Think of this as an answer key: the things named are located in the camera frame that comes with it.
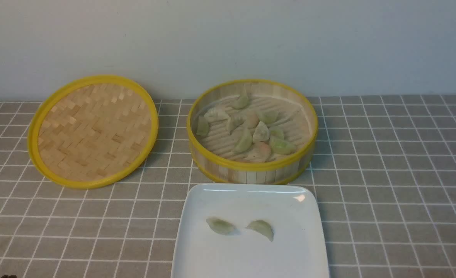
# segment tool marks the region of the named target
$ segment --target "woven bamboo lid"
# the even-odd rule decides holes
[[[29,154],[50,180],[97,188],[134,171],[157,132],[154,102],[139,84],[118,76],[87,77],[41,105],[28,134]]]

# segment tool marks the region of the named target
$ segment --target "yellow rim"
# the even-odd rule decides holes
[[[127,167],[126,169],[113,174],[112,176],[108,176],[101,180],[96,181],[71,181],[67,180],[66,178],[62,178],[55,173],[51,172],[46,165],[44,165],[43,160],[39,154],[39,148],[37,147],[37,138],[39,135],[39,129],[41,128],[41,124],[44,121],[44,118],[50,111],[50,109],[63,97],[68,95],[69,93],[73,92],[74,90],[92,85],[97,83],[113,83],[121,86],[125,86],[130,88],[135,93],[139,94],[143,100],[146,102],[147,107],[151,111],[151,133],[149,135],[149,139],[147,141],[147,145],[141,151],[140,155],[132,162],[132,164]],[[27,148],[29,150],[29,155],[31,157],[32,163],[36,168],[47,178],[58,183],[60,185],[68,186],[70,188],[78,188],[78,189],[91,189],[91,188],[99,188],[101,186],[109,185],[120,179],[126,177],[128,174],[133,172],[147,157],[147,155],[152,150],[154,146],[154,142],[156,141],[156,137],[158,135],[159,130],[159,121],[158,121],[158,113],[156,111],[156,106],[152,101],[150,95],[147,91],[142,88],[139,84],[131,81],[130,79],[115,76],[115,75],[97,75],[97,76],[90,76],[85,77],[76,81],[73,81],[64,87],[57,90],[51,97],[49,97],[45,102],[37,110],[34,118],[32,119],[31,125],[29,127],[29,133],[27,134]]]
[[[214,153],[211,153],[206,148],[204,148],[199,143],[199,141],[196,139],[196,136],[194,136],[194,133],[192,132],[192,127],[191,127],[191,117],[193,116],[192,112],[194,111],[194,109],[195,109],[196,105],[198,104],[198,102],[203,97],[205,97],[205,95],[209,94],[210,92],[216,90],[219,87],[230,85],[230,84],[234,84],[234,83],[241,83],[241,82],[265,82],[265,83],[271,83],[271,84],[278,85],[278,86],[281,86],[283,88],[286,88],[287,90],[290,90],[293,93],[295,93],[296,95],[298,95],[302,99],[302,102],[304,104],[307,104],[310,107],[310,109],[312,111],[312,114],[313,114],[313,116],[314,116],[314,118],[316,120],[316,125],[314,126],[314,129],[312,130],[312,132],[313,132],[312,139],[309,140],[309,142],[303,148],[301,148],[299,151],[297,151],[296,153],[286,157],[285,159],[280,159],[280,160],[276,160],[276,161],[272,161],[272,162],[265,162],[265,163],[244,163],[244,162],[233,161],[233,160],[229,160],[229,159],[217,156]],[[200,151],[200,153],[203,156],[205,156],[208,160],[216,162],[216,164],[218,164],[220,166],[224,166],[224,167],[227,167],[227,168],[230,168],[230,169],[234,169],[234,170],[271,171],[271,170],[279,169],[279,168],[281,168],[281,167],[283,167],[285,165],[291,164],[291,163],[299,160],[300,158],[302,158],[302,156],[305,153],[307,153],[309,148],[312,146],[312,143],[316,140],[316,136],[318,134],[317,131],[318,131],[318,122],[317,122],[316,111],[314,110],[314,108],[311,105],[311,103],[309,102],[309,100],[306,97],[304,97],[304,95],[302,95],[297,90],[295,90],[295,89],[293,89],[293,88],[291,88],[291,87],[289,87],[289,86],[287,86],[285,84],[281,84],[281,83],[278,83],[278,82],[275,82],[275,81],[270,81],[270,80],[264,80],[264,79],[235,80],[235,81],[226,82],[226,83],[217,85],[215,87],[212,87],[209,90],[207,90],[205,93],[203,93],[200,97],[197,98],[197,100],[192,105],[191,110],[189,111],[189,116],[187,117],[187,134],[189,136],[189,140],[192,142],[194,147],[198,151]]]
[[[215,181],[216,183],[232,183],[231,181],[226,181],[226,180],[223,180],[222,178],[218,178],[217,176],[213,176],[211,173],[207,172],[206,169],[204,169],[202,166],[200,166],[197,163],[197,160],[195,157],[192,157],[192,159],[194,160],[194,162],[196,163],[198,169],[202,172],[202,174],[205,174],[205,176],[210,178],[212,181]],[[311,159],[312,159],[312,156],[308,160],[306,165],[308,165],[311,162]],[[297,173],[289,176],[288,178],[285,178],[284,180],[278,181],[277,183],[273,183],[273,184],[274,185],[286,185],[288,183],[291,183],[294,179],[298,178],[298,176],[300,176],[304,171],[305,171],[305,167],[300,169]]]

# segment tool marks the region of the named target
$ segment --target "steamed dumpling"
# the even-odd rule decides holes
[[[206,114],[204,114],[204,118],[206,118],[208,123],[214,123],[217,121],[228,120],[230,116],[221,108],[213,107],[209,109]]]
[[[252,141],[255,142],[264,142],[269,140],[269,129],[267,129],[267,126],[265,123],[262,121],[259,122],[259,124],[256,127],[256,130],[254,131],[254,135],[252,136]]]
[[[249,95],[244,91],[240,94],[240,97],[231,104],[231,107],[234,109],[242,109],[247,105],[249,105]]]
[[[291,142],[285,141],[274,136],[271,136],[271,139],[269,140],[269,145],[271,146],[271,150],[273,151],[273,153],[278,154],[290,154],[294,153],[297,150],[297,146],[295,146]]]
[[[235,148],[233,149],[234,153],[243,153],[244,151],[248,150],[252,145],[252,134],[250,134],[250,130],[248,128],[244,128],[242,131],[242,135],[238,139]]]
[[[257,113],[254,110],[248,110],[245,113],[245,117],[246,117],[246,120],[245,120],[244,125],[247,128],[250,128],[250,129],[255,128],[257,126],[257,124],[259,123],[259,117],[257,116]]]
[[[264,122],[266,125],[272,124],[276,121],[279,116],[278,111],[270,111],[270,112],[258,112],[257,116],[261,122]]]
[[[199,116],[197,121],[197,131],[196,134],[198,136],[205,137],[209,133],[209,123],[207,122],[206,118],[203,116]]]
[[[263,163],[271,156],[271,147],[265,142],[257,142],[247,153],[243,162]]]
[[[210,217],[206,219],[207,225],[216,233],[216,234],[222,234],[222,235],[227,235],[231,234],[236,230],[236,227],[230,223],[226,222],[225,220],[221,220],[216,217]]]
[[[274,232],[272,231],[271,225],[269,225],[268,222],[264,220],[255,220],[252,221],[246,229],[251,229],[253,231],[256,231],[263,236],[267,237],[269,241],[272,241],[274,239]]]
[[[269,133],[271,134],[271,136],[274,136],[274,137],[277,137],[280,139],[285,139],[285,133],[283,132],[283,129],[281,129],[279,127],[269,128]]]
[[[226,122],[226,131],[228,131],[228,134],[231,134],[231,132],[233,132],[233,130],[235,130],[235,128],[237,128],[239,125],[242,125],[244,121],[245,115],[235,114],[231,116]]]

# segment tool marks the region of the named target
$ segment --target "steamer basket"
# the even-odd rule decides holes
[[[251,99],[249,106],[242,110],[230,108],[230,102],[244,90]],[[228,115],[246,109],[279,111],[274,125],[284,130],[285,140],[297,145],[297,151],[286,156],[272,154],[264,163],[238,162],[243,154],[237,155],[231,150],[242,132],[241,127],[228,134],[226,121],[215,122],[210,124],[207,137],[194,135],[198,116],[216,105],[223,106]],[[237,80],[211,88],[194,102],[187,118],[192,158],[208,178],[219,183],[286,184],[293,181],[309,165],[317,131],[318,119],[310,102],[293,88],[266,80]]]
[[[47,178],[98,188],[136,169],[156,141],[158,116],[149,94],[129,79],[100,75],[57,90],[37,110],[29,155]]]

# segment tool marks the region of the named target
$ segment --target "white plate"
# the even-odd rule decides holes
[[[216,234],[209,217],[229,221],[239,232]],[[258,219],[272,225],[274,241],[245,229]],[[182,212],[171,277],[328,278],[316,199],[290,185],[196,185]]]

